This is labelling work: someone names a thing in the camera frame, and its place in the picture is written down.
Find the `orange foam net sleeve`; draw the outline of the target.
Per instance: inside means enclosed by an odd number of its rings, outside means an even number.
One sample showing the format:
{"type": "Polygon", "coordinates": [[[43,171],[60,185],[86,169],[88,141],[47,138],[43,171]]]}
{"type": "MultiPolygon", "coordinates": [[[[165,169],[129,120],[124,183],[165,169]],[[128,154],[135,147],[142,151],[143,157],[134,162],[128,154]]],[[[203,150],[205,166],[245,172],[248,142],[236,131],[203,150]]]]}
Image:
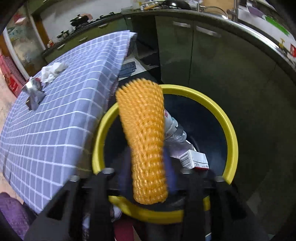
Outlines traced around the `orange foam net sleeve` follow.
{"type": "Polygon", "coordinates": [[[115,97],[131,150],[133,198],[143,205],[164,202],[168,185],[163,90],[151,80],[137,78],[120,87],[115,97]]]}

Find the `clear plastic bottle with label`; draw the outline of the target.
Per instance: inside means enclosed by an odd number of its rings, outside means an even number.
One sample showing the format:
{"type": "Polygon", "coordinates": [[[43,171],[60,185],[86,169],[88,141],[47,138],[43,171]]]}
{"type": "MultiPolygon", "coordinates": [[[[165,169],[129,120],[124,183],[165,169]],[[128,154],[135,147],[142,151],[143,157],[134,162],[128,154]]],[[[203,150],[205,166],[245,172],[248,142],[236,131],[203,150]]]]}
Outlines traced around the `clear plastic bottle with label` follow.
{"type": "Polygon", "coordinates": [[[165,120],[165,140],[169,142],[184,143],[187,139],[187,134],[183,127],[169,114],[169,112],[164,110],[164,120],[165,120]]]}

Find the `red white milk carton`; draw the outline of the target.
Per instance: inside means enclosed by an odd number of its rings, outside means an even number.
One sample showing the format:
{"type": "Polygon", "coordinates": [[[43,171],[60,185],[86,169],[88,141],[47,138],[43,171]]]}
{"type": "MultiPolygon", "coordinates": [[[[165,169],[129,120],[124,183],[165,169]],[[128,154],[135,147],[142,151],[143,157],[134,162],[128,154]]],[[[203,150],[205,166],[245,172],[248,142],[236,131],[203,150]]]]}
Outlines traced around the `red white milk carton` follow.
{"type": "Polygon", "coordinates": [[[183,168],[187,169],[201,169],[208,170],[209,164],[207,157],[204,153],[194,150],[187,150],[184,154],[178,157],[183,168]]]}

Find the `white tissue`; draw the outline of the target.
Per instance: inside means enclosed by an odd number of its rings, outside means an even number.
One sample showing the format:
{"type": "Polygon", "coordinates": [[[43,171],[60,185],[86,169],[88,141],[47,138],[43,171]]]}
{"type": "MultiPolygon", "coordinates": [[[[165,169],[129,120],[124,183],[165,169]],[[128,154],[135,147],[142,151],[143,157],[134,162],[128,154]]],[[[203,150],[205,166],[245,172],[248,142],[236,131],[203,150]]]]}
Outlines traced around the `white tissue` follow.
{"type": "Polygon", "coordinates": [[[51,83],[53,80],[64,71],[68,65],[65,62],[55,62],[50,66],[45,66],[41,69],[41,82],[51,83]]]}

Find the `silver foil pouch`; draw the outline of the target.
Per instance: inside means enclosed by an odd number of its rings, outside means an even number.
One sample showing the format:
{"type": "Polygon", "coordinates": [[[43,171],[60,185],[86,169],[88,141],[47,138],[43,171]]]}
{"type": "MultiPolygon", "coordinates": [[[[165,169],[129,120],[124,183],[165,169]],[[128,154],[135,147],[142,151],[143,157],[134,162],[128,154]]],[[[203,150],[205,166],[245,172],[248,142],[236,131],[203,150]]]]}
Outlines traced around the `silver foil pouch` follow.
{"type": "Polygon", "coordinates": [[[22,87],[22,92],[28,95],[26,105],[29,110],[36,110],[46,96],[41,85],[41,80],[35,77],[29,78],[26,84],[22,87]]]}

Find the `blue checkered tablecloth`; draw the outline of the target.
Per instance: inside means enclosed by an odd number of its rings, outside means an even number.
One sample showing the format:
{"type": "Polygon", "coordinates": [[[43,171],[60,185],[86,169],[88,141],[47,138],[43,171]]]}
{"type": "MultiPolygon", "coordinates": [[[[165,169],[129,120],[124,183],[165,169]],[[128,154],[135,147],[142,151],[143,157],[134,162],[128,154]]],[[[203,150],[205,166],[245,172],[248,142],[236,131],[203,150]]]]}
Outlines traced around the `blue checkered tablecloth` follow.
{"type": "Polygon", "coordinates": [[[40,213],[72,175],[92,174],[93,140],[121,66],[137,34],[113,32],[58,57],[67,68],[43,86],[36,110],[21,93],[1,132],[1,172],[13,190],[40,213]]]}

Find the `green base cabinets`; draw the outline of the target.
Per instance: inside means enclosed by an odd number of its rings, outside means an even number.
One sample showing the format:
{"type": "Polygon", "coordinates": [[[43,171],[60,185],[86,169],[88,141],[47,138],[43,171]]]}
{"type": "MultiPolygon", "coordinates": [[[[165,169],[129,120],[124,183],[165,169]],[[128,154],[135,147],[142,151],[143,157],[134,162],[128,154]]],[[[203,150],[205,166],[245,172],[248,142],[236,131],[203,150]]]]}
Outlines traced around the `green base cabinets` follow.
{"type": "Polygon", "coordinates": [[[239,144],[235,176],[249,199],[295,199],[295,66],[252,28],[188,11],[119,15],[161,81],[202,92],[229,116],[239,144]]]}

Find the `small black kettle pot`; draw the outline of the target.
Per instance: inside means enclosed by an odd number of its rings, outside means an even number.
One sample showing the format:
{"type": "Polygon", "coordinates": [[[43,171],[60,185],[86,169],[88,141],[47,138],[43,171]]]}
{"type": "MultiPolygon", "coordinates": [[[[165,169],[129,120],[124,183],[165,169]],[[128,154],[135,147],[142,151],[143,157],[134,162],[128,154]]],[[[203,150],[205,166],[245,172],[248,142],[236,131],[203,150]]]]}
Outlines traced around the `small black kettle pot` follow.
{"type": "Polygon", "coordinates": [[[69,37],[70,33],[68,30],[66,31],[61,31],[60,35],[57,36],[57,39],[66,39],[69,37]]]}

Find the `black wok on counter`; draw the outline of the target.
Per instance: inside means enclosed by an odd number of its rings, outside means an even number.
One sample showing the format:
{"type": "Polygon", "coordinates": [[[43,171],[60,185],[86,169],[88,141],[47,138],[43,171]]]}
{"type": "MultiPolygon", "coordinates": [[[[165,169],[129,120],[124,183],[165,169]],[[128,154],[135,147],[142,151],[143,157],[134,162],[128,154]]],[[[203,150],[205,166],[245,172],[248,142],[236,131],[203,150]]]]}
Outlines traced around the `black wok on counter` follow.
{"type": "Polygon", "coordinates": [[[153,8],[161,9],[185,9],[191,10],[191,6],[186,1],[167,0],[167,1],[146,1],[141,5],[145,10],[153,8]]]}

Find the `black pot on stove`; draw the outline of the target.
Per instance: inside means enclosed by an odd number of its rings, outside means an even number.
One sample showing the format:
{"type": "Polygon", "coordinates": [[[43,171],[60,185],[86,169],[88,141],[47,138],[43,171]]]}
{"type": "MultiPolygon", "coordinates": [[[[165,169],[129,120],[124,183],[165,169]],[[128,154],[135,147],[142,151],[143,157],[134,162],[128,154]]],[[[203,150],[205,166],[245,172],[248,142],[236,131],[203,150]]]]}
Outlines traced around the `black pot on stove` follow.
{"type": "Polygon", "coordinates": [[[72,20],[70,20],[70,24],[73,27],[77,27],[79,25],[82,25],[84,23],[88,23],[89,18],[87,15],[77,15],[75,18],[73,18],[72,20]]]}

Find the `glass sliding door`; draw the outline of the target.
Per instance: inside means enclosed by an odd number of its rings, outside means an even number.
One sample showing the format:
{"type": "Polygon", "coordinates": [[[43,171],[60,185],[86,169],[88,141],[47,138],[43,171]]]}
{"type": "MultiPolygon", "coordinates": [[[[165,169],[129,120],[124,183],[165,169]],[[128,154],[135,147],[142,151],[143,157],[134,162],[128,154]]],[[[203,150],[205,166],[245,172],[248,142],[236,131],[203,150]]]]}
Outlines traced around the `glass sliding door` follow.
{"type": "Polygon", "coordinates": [[[26,80],[46,66],[47,63],[42,56],[45,46],[26,4],[10,19],[3,37],[12,60],[26,80]]]}

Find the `red cup on counter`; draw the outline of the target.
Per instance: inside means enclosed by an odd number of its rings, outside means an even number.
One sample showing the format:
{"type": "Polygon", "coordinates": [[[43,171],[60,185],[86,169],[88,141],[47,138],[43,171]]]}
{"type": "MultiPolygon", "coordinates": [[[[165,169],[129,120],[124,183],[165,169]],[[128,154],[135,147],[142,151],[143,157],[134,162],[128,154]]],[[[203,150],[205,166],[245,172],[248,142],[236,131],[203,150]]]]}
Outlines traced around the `red cup on counter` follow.
{"type": "Polygon", "coordinates": [[[296,57],[296,47],[293,44],[290,44],[290,54],[294,58],[296,57]]]}

